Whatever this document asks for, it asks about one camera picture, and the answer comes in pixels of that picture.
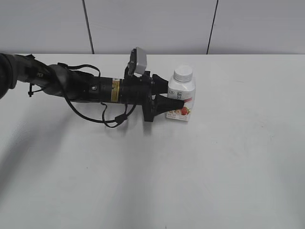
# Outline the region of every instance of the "table surface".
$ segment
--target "table surface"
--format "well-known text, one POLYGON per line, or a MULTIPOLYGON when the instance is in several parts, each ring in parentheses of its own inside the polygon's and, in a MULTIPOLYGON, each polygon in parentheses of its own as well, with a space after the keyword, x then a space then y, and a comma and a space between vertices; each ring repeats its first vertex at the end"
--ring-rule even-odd
MULTIPOLYGON (((128 55, 37 54, 123 77, 128 55)), ((196 77, 189 123, 137 107, 117 129, 62 98, 0 100, 0 228, 286 229, 305 227, 305 56, 148 55, 169 79, 196 77)), ((100 118, 98 104, 78 104, 100 118)), ((122 105, 111 105, 109 118, 122 105)))

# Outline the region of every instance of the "black cable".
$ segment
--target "black cable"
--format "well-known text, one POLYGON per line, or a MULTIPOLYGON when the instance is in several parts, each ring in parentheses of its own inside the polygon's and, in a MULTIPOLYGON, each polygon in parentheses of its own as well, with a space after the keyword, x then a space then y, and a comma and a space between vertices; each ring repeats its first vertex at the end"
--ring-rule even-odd
MULTIPOLYGON (((97 67, 94 67, 94 66, 89 65, 89 64, 84 64, 84 65, 86 65, 86 67, 92 67, 93 69, 97 70, 99 72, 99 77, 101 77, 101 72, 97 67)), ((78 110, 76 110, 76 108, 73 106, 70 99, 68 98, 67 93, 66 93, 65 89, 63 88, 63 86, 61 84, 61 81, 59 80, 56 72, 53 69, 50 69, 50 71, 51 71, 51 74, 53 75, 53 77, 57 80, 57 83, 58 83, 58 85, 61 89, 61 93, 62 93, 64 99, 66 100, 67 104, 72 109, 72 111, 74 111, 79 117, 81 117, 85 120, 88 120, 90 122, 94 122, 94 123, 103 123, 103 124, 105 124, 105 123, 115 123, 115 120, 110 120, 110 121, 97 120, 97 119, 89 118, 89 117, 84 116, 83 114, 81 114, 78 110)))
MULTIPOLYGON (((90 65, 90 64, 82 64, 82 65, 78 65, 78 66, 68 66, 66 64, 63 64, 63 63, 59 63, 60 66, 66 68, 66 69, 69 69, 69 70, 78 70, 80 68, 92 68, 92 69, 95 69, 99 72, 99 79, 101 78, 101 71, 93 66, 93 65, 90 65)), ((97 119, 92 119, 92 118, 89 118, 87 116, 84 116, 83 114, 81 114, 78 110, 76 110, 76 108, 72 105, 71 103, 71 99, 68 98, 67 94, 66 94, 66 91, 65 89, 63 88, 59 78, 57 77, 55 71, 52 69, 52 74, 55 75, 56 77, 56 80, 61 88, 61 92, 67 102, 67 104, 69 105, 69 107, 81 118, 85 119, 85 120, 88 120, 88 121, 91 121, 91 122, 95 122, 95 123, 103 123, 105 124, 107 127, 109 128, 115 128, 115 127, 118 127, 119 125, 121 125, 125 120, 127 120, 128 116, 132 114, 132 112, 135 110, 136 106, 137 106, 137 99, 135 100, 134 102, 134 105, 132 106, 131 110, 127 113, 127 107, 128 105, 125 104, 125 112, 119 116, 117 116, 115 119, 113 120, 109 120, 109 121, 106 121, 105 120, 105 112, 106 112, 106 109, 108 108, 107 104, 103 103, 100 101, 100 103, 102 105, 105 106, 105 109, 103 110, 103 113, 102 113, 102 120, 97 120, 97 119), (116 125, 114 126, 110 126, 108 125, 108 123, 117 123, 116 125)), ((101 95, 101 85, 99 84, 99 95, 101 95)))

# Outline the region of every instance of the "product label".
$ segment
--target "product label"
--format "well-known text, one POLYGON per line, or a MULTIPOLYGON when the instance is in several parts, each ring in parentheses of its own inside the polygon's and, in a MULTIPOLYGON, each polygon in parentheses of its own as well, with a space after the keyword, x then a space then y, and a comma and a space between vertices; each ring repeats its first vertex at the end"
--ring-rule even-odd
POLYGON ((112 79, 112 90, 111 90, 111 102, 117 102, 119 100, 120 92, 120 79, 112 79))
POLYGON ((173 110, 167 112, 166 117, 188 121, 190 119, 190 115, 194 104, 195 90, 186 92, 186 91, 179 91, 169 88, 167 97, 171 99, 184 100, 184 107, 179 110, 173 110))

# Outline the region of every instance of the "white bottle cap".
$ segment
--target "white bottle cap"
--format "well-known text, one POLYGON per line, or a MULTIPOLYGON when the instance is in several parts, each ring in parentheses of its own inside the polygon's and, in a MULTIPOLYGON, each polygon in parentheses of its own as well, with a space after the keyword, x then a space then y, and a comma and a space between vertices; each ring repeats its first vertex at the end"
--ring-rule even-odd
POLYGON ((193 77, 193 69, 188 65, 181 65, 174 70, 173 77, 178 82, 189 82, 193 77))

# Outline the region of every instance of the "white bottle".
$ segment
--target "white bottle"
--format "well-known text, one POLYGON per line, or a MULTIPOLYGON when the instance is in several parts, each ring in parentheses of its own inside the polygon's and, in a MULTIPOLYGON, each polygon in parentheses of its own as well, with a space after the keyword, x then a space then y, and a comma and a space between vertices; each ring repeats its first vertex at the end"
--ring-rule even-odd
POLYGON ((167 97, 184 100, 184 107, 180 110, 167 112, 166 117, 189 121, 195 100, 195 89, 193 69, 188 65, 176 68, 168 83, 167 97))

